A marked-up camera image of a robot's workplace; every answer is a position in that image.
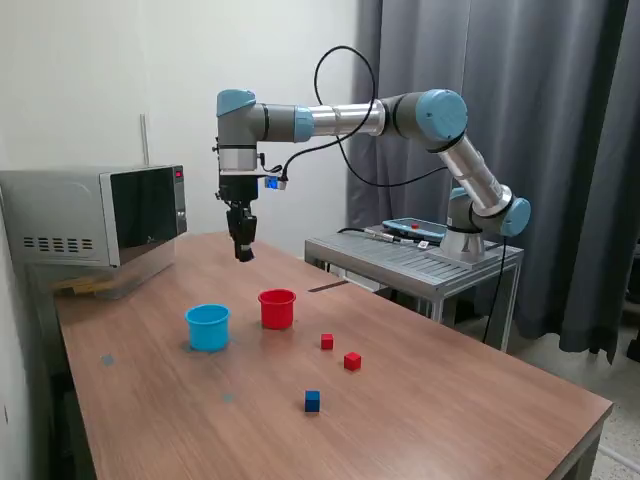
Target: blue cup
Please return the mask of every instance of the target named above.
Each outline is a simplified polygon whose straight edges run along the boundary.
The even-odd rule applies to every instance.
[[[217,352],[229,343],[229,310],[224,305],[198,305],[187,310],[191,348]]]

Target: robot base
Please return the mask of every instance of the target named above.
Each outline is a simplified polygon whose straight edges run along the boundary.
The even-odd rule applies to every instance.
[[[502,258],[502,249],[485,250],[479,233],[447,230],[440,247],[427,250],[425,255],[465,270],[475,270],[493,263],[496,257]]]

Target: floor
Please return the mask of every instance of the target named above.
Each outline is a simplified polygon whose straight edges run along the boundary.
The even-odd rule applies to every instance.
[[[601,443],[640,463],[640,363],[625,356],[627,345],[637,332],[638,327],[621,329],[613,365],[609,365],[604,352],[562,352],[557,335],[547,335],[514,354],[614,402]],[[640,475],[598,453],[592,479],[640,480]]]

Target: red cube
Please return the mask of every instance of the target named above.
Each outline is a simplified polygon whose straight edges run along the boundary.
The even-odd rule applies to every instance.
[[[347,370],[358,370],[362,365],[362,357],[356,352],[347,353],[344,356],[344,368]]]
[[[320,335],[320,348],[323,350],[333,350],[333,335],[330,333],[323,333]]]

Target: blue cube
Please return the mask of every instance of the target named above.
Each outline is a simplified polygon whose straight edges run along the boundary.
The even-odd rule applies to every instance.
[[[307,413],[320,411],[320,392],[318,390],[304,392],[304,411]]]

